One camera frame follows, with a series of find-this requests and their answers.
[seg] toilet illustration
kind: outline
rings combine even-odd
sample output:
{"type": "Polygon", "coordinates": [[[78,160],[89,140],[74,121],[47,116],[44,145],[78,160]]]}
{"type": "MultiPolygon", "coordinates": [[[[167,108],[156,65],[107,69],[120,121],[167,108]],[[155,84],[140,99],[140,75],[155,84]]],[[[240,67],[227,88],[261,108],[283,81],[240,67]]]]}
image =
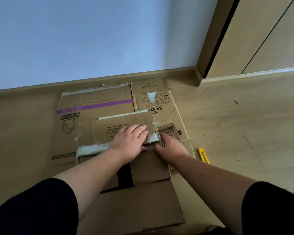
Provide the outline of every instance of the toilet illustration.
{"type": "Polygon", "coordinates": [[[69,119],[63,121],[62,130],[66,132],[66,134],[71,134],[71,131],[74,129],[75,119],[69,119]]]}

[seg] black sleeve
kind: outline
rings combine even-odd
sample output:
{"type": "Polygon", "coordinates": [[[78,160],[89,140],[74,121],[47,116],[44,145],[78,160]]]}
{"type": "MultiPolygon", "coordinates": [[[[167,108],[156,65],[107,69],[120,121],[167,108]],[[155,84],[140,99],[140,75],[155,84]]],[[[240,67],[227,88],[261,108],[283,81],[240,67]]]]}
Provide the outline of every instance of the black sleeve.
{"type": "Polygon", "coordinates": [[[256,182],[242,203],[243,234],[294,234],[294,194],[256,182]]]}
{"type": "Polygon", "coordinates": [[[0,234],[76,234],[78,205],[71,187],[50,178],[0,206],[0,234]]]}

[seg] hand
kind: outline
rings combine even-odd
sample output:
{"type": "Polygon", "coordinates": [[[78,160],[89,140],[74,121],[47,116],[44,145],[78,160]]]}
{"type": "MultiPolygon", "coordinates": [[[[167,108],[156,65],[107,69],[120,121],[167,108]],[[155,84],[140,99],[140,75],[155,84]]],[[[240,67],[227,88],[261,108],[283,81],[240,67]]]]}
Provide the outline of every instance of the hand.
{"type": "Polygon", "coordinates": [[[156,143],[154,144],[154,148],[166,163],[174,166],[177,158],[185,155],[189,156],[187,149],[175,137],[171,137],[165,133],[160,133],[160,135],[165,142],[165,146],[162,147],[159,143],[156,143]]]}
{"type": "Polygon", "coordinates": [[[138,124],[124,126],[114,137],[108,150],[121,154],[123,165],[131,162],[141,151],[146,150],[146,147],[142,146],[148,134],[146,127],[138,124]]]}

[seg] light blue wall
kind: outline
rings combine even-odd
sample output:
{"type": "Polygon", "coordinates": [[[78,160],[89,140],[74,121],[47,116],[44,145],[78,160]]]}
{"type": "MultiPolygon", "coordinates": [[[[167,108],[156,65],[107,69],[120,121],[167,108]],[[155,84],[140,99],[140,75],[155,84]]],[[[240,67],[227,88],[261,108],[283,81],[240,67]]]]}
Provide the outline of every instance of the light blue wall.
{"type": "Polygon", "coordinates": [[[0,0],[0,89],[194,66],[217,0],[0,0]]]}

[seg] left hand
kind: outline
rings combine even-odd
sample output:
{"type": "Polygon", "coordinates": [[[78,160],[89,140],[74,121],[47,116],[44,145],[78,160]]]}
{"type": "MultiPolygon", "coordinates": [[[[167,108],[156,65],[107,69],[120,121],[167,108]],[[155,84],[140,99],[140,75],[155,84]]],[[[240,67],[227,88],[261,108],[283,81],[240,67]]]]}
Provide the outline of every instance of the left hand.
{"type": "Polygon", "coordinates": [[[146,150],[146,147],[142,146],[148,135],[146,127],[138,124],[124,126],[114,137],[108,150],[121,154],[123,165],[131,162],[141,151],[146,150]]]}

